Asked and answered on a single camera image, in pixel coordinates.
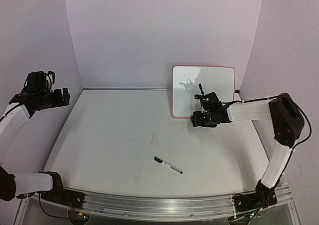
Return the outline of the whiteboard marker white blue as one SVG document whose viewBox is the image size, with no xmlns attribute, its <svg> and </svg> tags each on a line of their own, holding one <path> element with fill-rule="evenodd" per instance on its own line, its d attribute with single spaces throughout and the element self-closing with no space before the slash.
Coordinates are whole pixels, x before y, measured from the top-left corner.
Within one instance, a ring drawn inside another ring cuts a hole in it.
<svg viewBox="0 0 319 225">
<path fill-rule="evenodd" d="M 179 174 L 183 174 L 183 171 L 182 171 L 182 170 L 180 170 L 180 169 L 178 169 L 177 167 L 175 167 L 175 166 L 169 164 L 168 162 L 166 162 L 166 161 L 164 161 L 164 160 L 158 158 L 157 156 L 154 156 L 154 160 L 155 160 L 156 162 L 158 162 L 158 163 L 160 163 L 160 164 L 162 164 L 162 165 L 168 167 L 169 169 L 171 169 L 171 170 L 173 170 L 173 171 L 179 173 Z"/>
</svg>

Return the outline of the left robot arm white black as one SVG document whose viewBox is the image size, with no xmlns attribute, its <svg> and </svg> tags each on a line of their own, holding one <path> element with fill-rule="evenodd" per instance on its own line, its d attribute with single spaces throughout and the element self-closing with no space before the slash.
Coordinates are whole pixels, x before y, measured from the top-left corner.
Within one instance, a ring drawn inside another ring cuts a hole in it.
<svg viewBox="0 0 319 225">
<path fill-rule="evenodd" d="M 0 161 L 21 127 L 35 114 L 44 109 L 68 106 L 70 94 L 67 88 L 52 89 L 55 83 L 53 71 L 37 71 L 28 74 L 22 91 L 9 102 L 0 118 Z M 79 209 L 84 203 L 84 194 L 64 188 L 57 172 L 34 174 L 10 174 L 0 170 L 0 198 L 3 201 L 24 199 L 39 193 L 40 198 L 56 204 Z"/>
</svg>

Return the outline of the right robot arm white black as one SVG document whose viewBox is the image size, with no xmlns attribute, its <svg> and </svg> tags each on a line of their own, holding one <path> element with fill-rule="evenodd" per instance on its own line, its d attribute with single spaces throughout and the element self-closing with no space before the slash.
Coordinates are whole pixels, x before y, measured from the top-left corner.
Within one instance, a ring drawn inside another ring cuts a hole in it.
<svg viewBox="0 0 319 225">
<path fill-rule="evenodd" d="M 288 93 L 269 98 L 248 101 L 221 102 L 214 92 L 197 94 L 202 110 L 193 112 L 191 122 L 194 127 L 215 128 L 221 123 L 239 121 L 271 121 L 275 147 L 267 168 L 257 182 L 255 192 L 235 194 L 232 202 L 238 212 L 260 210 L 275 205 L 275 188 L 278 185 L 302 130 L 309 119 Z"/>
</svg>

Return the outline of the pink framed whiteboard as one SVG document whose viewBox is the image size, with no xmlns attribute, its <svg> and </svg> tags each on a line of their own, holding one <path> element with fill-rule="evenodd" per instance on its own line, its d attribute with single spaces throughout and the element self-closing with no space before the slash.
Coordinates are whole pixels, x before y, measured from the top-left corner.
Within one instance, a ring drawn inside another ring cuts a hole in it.
<svg viewBox="0 0 319 225">
<path fill-rule="evenodd" d="M 175 65 L 172 68 L 172 116 L 190 118 L 201 109 L 195 95 L 214 92 L 222 102 L 234 99 L 236 70 L 233 67 L 211 65 Z"/>
</svg>

